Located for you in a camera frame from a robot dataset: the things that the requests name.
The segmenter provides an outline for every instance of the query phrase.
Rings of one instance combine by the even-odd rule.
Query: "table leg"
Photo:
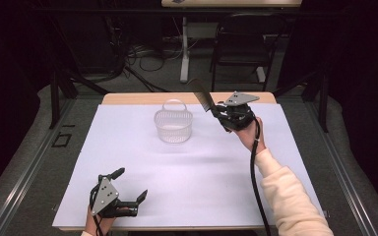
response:
[[[180,83],[187,83],[188,82],[188,74],[189,74],[189,51],[188,51],[188,29],[187,29],[187,19],[183,17],[183,59],[182,59],[182,69],[180,72]]]

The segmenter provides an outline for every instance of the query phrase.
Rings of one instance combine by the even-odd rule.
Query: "black cable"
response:
[[[99,184],[94,186],[94,188],[91,190],[91,195],[89,199],[89,205],[90,205],[91,210],[94,208],[96,193],[98,189],[99,189]],[[94,219],[94,224],[96,225],[96,235],[103,236],[102,229],[100,228],[100,221],[102,221],[102,218],[100,219],[100,221],[97,221],[96,215],[93,215],[93,219]]]
[[[251,183],[253,184],[254,196],[256,197],[257,205],[259,206],[260,213],[262,214],[263,223],[264,223],[265,228],[266,228],[266,234],[268,236],[271,236],[272,234],[270,232],[269,222],[267,220],[265,211],[263,209],[263,204],[262,204],[262,201],[260,199],[259,190],[257,188],[256,171],[255,171],[254,160],[256,158],[257,145],[259,144],[259,139],[260,139],[260,124],[257,121],[257,119],[254,119],[254,121],[256,122],[256,139],[254,140],[253,149],[251,150],[251,158],[250,158]]]

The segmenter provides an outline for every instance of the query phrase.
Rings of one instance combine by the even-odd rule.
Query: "white sleeve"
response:
[[[255,163],[263,175],[261,186],[280,235],[333,235],[327,220],[288,167],[282,167],[268,149],[256,155]]]

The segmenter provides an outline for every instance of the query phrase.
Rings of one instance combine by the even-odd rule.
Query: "person's arm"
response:
[[[103,235],[106,235],[110,229],[110,227],[113,224],[113,221],[115,221],[116,218],[104,218],[102,221],[100,221],[99,227],[103,232]],[[88,207],[88,213],[86,216],[86,225],[85,225],[85,231],[82,232],[82,236],[95,236],[96,234],[96,224],[94,221],[94,218],[91,214],[91,209]]]
[[[327,220],[312,204],[302,183],[288,167],[282,167],[266,148],[263,123],[256,150],[255,164],[263,175],[261,186],[266,200],[274,212],[280,235],[333,235]],[[234,131],[240,141],[251,151],[256,124],[252,122],[242,131]]]

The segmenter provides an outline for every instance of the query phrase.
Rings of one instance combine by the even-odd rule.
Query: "human hand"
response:
[[[103,218],[100,220],[100,216],[96,215],[97,221],[100,222],[99,227],[103,232],[103,235],[106,235],[111,228],[113,221],[115,221],[116,218]],[[94,217],[91,214],[91,208],[88,206],[88,214],[86,216],[86,225],[85,225],[85,232],[97,235],[97,227],[94,221]]]
[[[260,137],[256,153],[254,154],[258,154],[260,151],[266,149],[265,138],[263,135],[263,121],[260,119],[260,117],[256,117],[256,119],[260,125]],[[253,149],[254,140],[256,139],[256,130],[256,122],[251,122],[245,129],[232,132],[234,132],[244,146],[251,151]]]

